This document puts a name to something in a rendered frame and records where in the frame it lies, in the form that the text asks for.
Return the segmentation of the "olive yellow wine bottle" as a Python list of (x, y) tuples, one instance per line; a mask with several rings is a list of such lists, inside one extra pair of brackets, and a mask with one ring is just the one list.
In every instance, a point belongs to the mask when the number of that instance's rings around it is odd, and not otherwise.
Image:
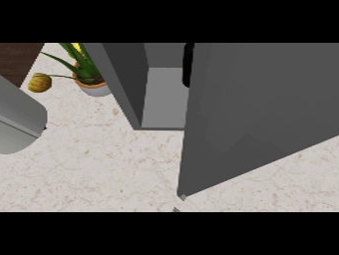
[(51, 78), (43, 73), (35, 73), (28, 83), (28, 90), (32, 93), (44, 93), (50, 88)]

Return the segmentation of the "grey open cabinet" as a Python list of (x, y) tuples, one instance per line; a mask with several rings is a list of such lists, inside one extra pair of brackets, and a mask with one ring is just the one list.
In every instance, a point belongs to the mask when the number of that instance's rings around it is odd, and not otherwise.
[(85, 43), (134, 130), (183, 130), (183, 43)]

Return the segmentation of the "dark grey cabinet door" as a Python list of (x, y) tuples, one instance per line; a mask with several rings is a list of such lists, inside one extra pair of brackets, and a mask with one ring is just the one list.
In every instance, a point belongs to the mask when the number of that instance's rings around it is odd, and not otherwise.
[(339, 135), (339, 43), (196, 43), (176, 195)]

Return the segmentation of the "green plant in pale pot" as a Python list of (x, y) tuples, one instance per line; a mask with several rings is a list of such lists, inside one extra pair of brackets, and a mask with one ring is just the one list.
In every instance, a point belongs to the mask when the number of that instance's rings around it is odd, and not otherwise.
[(69, 79), (75, 82), (87, 96), (94, 98), (108, 96), (112, 92), (84, 44), (60, 43), (59, 46), (65, 50), (69, 58), (75, 61), (74, 64), (48, 53), (43, 53), (43, 55), (60, 63), (71, 71), (72, 76)]

